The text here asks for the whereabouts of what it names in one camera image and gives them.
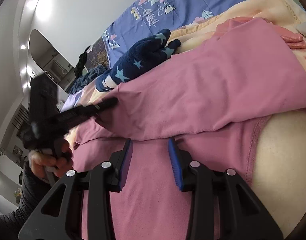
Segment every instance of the pink blanket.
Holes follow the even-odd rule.
[[[101,115],[102,126],[91,119],[78,129],[74,168],[90,170],[122,149],[123,138],[135,140],[126,186],[111,193],[116,237],[180,240],[190,194],[175,185],[165,138],[176,136],[194,159],[214,170],[235,168],[250,183],[266,116],[306,107],[306,73],[283,39],[257,18],[232,22],[223,36],[172,56],[109,96],[119,106]]]

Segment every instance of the dark clothing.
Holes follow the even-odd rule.
[[[84,53],[82,53],[80,55],[80,59],[77,62],[77,65],[76,65],[76,67],[74,69],[74,73],[75,73],[76,78],[79,78],[79,77],[81,77],[83,75],[83,68],[84,68],[84,65],[85,65],[85,63],[87,61],[87,53],[86,53],[86,51],[89,49],[89,47],[90,46],[88,46],[86,48],[86,50],[84,51]]]
[[[25,162],[22,179],[22,198],[18,209],[0,216],[6,227],[18,235],[28,217],[50,188],[49,184],[41,181],[33,174],[29,163]]]
[[[79,77],[74,85],[71,88],[70,95],[73,95],[91,83],[94,79],[96,79],[99,75],[103,74],[106,71],[106,68],[99,64],[97,67],[92,68],[88,73],[84,76]]]
[[[163,29],[135,43],[111,69],[98,77],[96,89],[100,92],[111,91],[118,84],[129,82],[169,59],[181,45],[177,39],[167,44],[170,35],[170,30]]]

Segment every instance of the silver screw head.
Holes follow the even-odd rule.
[[[66,172],[66,176],[67,176],[67,177],[73,177],[73,176],[75,175],[75,173],[76,173],[76,171],[74,171],[74,170],[69,170],[69,171]]]
[[[236,174],[236,171],[234,169],[227,169],[226,173],[230,176],[234,176]]]
[[[109,168],[109,167],[111,167],[111,163],[110,162],[103,162],[101,164],[101,166],[102,166],[102,168]]]
[[[194,168],[197,168],[200,166],[200,163],[198,161],[191,161],[190,162],[190,166],[191,167],[194,167]]]

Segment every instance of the star print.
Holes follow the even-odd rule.
[[[116,68],[116,75],[117,78],[119,78],[123,83],[125,83],[125,80],[129,80],[128,77],[125,77],[123,75],[123,70],[118,70],[118,67]]]
[[[143,67],[143,66],[141,65],[141,61],[140,61],[140,60],[139,60],[139,61],[136,61],[136,59],[134,60],[133,65],[137,66],[138,68]]]
[[[155,38],[161,40],[161,45],[162,45],[163,41],[166,40],[166,37],[164,36],[163,33],[156,34]]]
[[[167,54],[167,58],[170,58],[172,53],[174,52],[174,49],[169,49],[168,47],[165,47],[164,49],[162,49],[162,51]]]

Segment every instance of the bare skin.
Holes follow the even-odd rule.
[[[72,150],[69,148],[69,143],[66,141],[62,145],[62,152],[70,153],[72,156]],[[59,159],[55,159],[51,155],[43,154],[39,151],[32,151],[30,153],[31,158],[31,169],[35,176],[39,178],[45,178],[45,166],[53,167],[57,166],[58,170],[54,172],[54,174],[60,178],[62,177],[68,170],[73,169],[73,160],[70,159],[67,161],[65,158],[61,157]]]

